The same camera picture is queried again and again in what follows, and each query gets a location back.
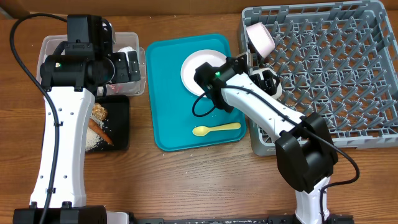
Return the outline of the white bowl with rice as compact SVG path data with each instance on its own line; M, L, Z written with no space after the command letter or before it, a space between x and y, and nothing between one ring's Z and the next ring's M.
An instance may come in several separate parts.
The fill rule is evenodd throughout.
M273 99L278 99L282 95L282 85L276 72L271 68L254 70L250 79L264 92Z

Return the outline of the white napkin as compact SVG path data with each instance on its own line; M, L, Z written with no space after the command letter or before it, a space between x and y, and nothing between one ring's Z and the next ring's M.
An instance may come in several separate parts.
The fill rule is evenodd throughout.
M130 46L128 46L128 47L123 47L123 48L121 48L121 49L118 50L118 52L124 52L126 55L127 55L129 52L135 52L135 51L136 51L136 50L133 49L133 48L130 47Z

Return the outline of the red snack wrapper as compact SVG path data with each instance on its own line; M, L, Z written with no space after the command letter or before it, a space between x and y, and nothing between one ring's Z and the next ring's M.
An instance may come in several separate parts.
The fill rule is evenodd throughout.
M123 86L122 84L111 84L106 85L104 88L107 95L119 95L123 93Z

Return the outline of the pink bowl with food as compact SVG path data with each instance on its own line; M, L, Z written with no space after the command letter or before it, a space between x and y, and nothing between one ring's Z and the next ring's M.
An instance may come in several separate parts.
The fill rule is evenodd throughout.
M262 58L266 58L275 49L275 42L270 32L261 22L246 29L249 40Z

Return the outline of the white round plate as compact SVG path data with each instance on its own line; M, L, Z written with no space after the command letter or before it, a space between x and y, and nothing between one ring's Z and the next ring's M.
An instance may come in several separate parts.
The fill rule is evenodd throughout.
M200 96L204 91L194 81L194 75L196 69L205 62L213 67L219 67L226 62L226 56L215 50L199 50L189 55L181 67L180 76L184 87L196 96Z

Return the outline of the orange carrot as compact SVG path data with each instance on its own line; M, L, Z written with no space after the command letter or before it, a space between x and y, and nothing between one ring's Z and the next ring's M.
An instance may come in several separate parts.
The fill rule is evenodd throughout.
M109 145L113 145L111 138L102 130L102 128L93 120L90 119L88 127L94 131L100 138L106 141Z

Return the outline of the yellow plastic spoon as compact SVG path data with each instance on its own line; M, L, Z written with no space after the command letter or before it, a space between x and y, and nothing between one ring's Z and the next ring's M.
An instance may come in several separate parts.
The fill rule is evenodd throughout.
M208 127L208 126L197 126L192 130L192 133L195 136L206 136L208 133L213 132L213 131L229 131L229 130L235 130L239 129L241 127L240 123L229 123L229 124L222 124L219 126L213 126L213 127Z

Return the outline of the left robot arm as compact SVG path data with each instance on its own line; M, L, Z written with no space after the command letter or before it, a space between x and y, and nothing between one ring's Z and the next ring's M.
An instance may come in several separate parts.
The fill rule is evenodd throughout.
M39 175L28 208L14 223L133 223L129 212L87 205L84 185L86 132L97 89L141 78L135 51L115 52L116 34L100 16L64 18L67 40L40 66L34 84L44 96L45 129Z

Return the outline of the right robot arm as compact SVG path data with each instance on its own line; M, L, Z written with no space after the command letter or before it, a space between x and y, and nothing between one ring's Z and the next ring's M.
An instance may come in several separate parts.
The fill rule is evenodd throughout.
M214 67L205 62L195 69L194 81L215 108L240 110L260 126L275 144L277 168L295 190L297 223L323 223L329 216L323 191L338 156L326 121L283 105L252 81L246 54L228 57Z

